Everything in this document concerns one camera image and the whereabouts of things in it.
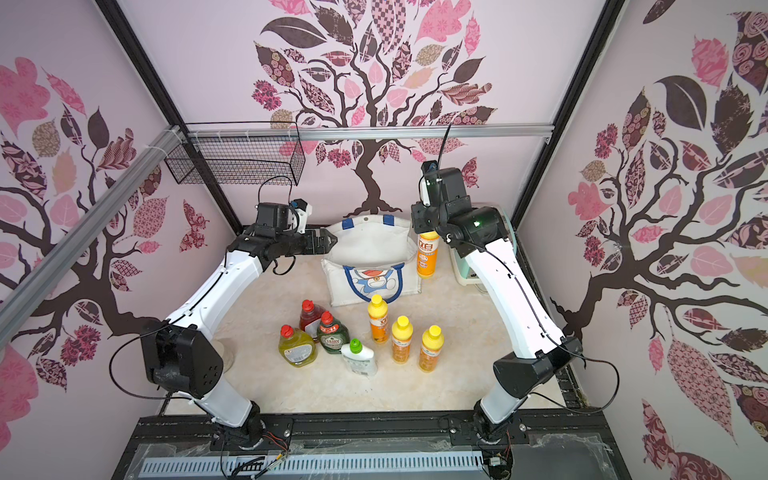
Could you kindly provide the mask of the white canvas shopping bag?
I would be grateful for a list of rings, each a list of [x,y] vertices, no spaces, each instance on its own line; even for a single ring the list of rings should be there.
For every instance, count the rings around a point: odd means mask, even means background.
[[[394,215],[363,215],[331,225],[337,243],[321,265],[333,307],[368,303],[380,295],[392,303],[421,292],[411,222]]]

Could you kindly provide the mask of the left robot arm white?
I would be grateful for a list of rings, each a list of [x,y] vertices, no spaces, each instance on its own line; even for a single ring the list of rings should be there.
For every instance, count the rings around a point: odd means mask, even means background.
[[[220,425],[244,427],[257,415],[257,406],[224,378],[223,359],[212,345],[222,319],[277,259],[327,254],[337,242],[326,228],[236,237],[189,300],[163,322],[144,328],[140,343],[149,382],[193,401]]]

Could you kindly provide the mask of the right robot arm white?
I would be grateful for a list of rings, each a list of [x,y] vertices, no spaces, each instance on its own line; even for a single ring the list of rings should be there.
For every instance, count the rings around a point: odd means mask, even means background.
[[[583,352],[546,312],[526,279],[505,219],[493,207],[465,208],[448,215],[421,202],[411,206],[414,231],[435,232],[460,254],[481,280],[510,337],[512,352],[493,363],[496,384],[479,401],[490,425],[506,421],[533,390]]]

